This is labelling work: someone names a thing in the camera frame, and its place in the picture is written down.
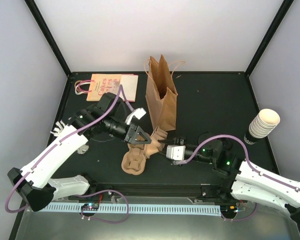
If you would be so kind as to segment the white plastic cutlery bundle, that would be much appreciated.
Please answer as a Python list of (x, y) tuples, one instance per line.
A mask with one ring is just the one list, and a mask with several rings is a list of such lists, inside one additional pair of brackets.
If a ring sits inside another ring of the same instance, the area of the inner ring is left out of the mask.
[(62, 120), (55, 123), (54, 128), (50, 133), (56, 138), (63, 138), (74, 131), (74, 127), (66, 125)]

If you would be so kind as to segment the brown pulp cup carrier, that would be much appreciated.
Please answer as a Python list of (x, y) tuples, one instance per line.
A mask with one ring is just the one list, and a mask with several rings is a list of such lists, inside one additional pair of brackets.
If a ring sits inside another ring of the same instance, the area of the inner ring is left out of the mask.
[(147, 159), (163, 150), (165, 144), (161, 141), (166, 140), (167, 136), (168, 133), (162, 130), (159, 126), (155, 128), (150, 136), (151, 143), (144, 146), (144, 155)]
[(130, 175), (140, 175), (144, 172), (147, 157), (144, 144), (128, 144), (128, 152), (122, 158), (121, 168)]

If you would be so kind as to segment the brown paper bag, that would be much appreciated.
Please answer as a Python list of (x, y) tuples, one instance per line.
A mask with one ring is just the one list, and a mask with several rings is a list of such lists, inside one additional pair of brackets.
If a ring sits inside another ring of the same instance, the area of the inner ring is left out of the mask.
[(145, 99), (152, 128), (160, 127), (169, 132), (176, 130), (178, 92), (173, 79), (176, 69), (185, 64), (183, 60), (168, 63), (163, 55), (159, 60), (150, 56), (146, 60), (148, 68)]

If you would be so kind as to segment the black coffee cup lid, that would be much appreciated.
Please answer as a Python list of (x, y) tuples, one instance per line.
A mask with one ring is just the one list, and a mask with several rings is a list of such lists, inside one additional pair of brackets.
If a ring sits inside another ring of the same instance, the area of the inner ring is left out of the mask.
[(198, 139), (197, 139), (197, 143), (198, 144), (201, 144), (202, 142), (204, 142), (206, 139), (208, 139), (208, 138), (210, 138), (210, 137), (212, 137), (213, 135), (211, 134), (211, 133), (209, 133), (209, 132), (204, 132), (204, 133), (202, 133), (199, 137), (198, 137)]
[(233, 142), (231, 140), (224, 139), (222, 140), (222, 145), (224, 149), (230, 150), (233, 147)]

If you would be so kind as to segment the perforated white metal rail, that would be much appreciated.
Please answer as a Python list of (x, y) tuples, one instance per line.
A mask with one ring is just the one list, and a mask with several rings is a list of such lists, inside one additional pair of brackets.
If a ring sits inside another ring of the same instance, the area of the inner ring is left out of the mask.
[(52, 202), (41, 212), (48, 213), (100, 213), (100, 214), (144, 214), (144, 215), (195, 215), (221, 216), (218, 205), (184, 205), (184, 204), (119, 204), (80, 202)]

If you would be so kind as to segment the stack of white paper cups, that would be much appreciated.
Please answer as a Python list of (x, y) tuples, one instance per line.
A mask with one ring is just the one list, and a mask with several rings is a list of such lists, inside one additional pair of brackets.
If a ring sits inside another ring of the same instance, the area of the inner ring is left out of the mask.
[(256, 139), (265, 138), (275, 129), (280, 121), (281, 118), (276, 111), (264, 108), (252, 120), (248, 127), (248, 132)]

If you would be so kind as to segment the printed orange paper bag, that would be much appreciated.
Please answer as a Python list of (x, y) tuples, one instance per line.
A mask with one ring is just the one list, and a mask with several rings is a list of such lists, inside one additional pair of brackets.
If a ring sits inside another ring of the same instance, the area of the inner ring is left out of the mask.
[(86, 101), (97, 102), (106, 93), (117, 94), (119, 86), (128, 102), (135, 102), (139, 76), (136, 74), (94, 73), (90, 79), (78, 80), (74, 83), (76, 95), (86, 95)]

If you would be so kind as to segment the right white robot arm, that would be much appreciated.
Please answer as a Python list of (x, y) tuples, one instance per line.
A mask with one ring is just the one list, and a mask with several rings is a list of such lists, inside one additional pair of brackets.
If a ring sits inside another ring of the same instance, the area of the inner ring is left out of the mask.
[(219, 134), (199, 145), (184, 138), (161, 140), (161, 151), (173, 165), (190, 161), (207, 163), (223, 179), (208, 201), (235, 203), (250, 201), (276, 209), (300, 224), (300, 182), (268, 171), (249, 159), (245, 144), (235, 136)]

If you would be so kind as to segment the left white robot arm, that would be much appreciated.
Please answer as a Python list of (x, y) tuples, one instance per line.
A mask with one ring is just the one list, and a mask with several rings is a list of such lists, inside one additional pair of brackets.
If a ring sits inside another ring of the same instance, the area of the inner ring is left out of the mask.
[(32, 162), (21, 169), (13, 167), (7, 174), (13, 190), (34, 212), (50, 202), (69, 196), (93, 199), (98, 188), (86, 175), (53, 179), (53, 174), (79, 148), (101, 133), (107, 133), (128, 144), (150, 144), (152, 141), (142, 128), (132, 122), (141, 119), (146, 111), (133, 109), (125, 120), (116, 117), (122, 100), (113, 93), (104, 94), (98, 103), (81, 109), (68, 124), (59, 123), (56, 139)]

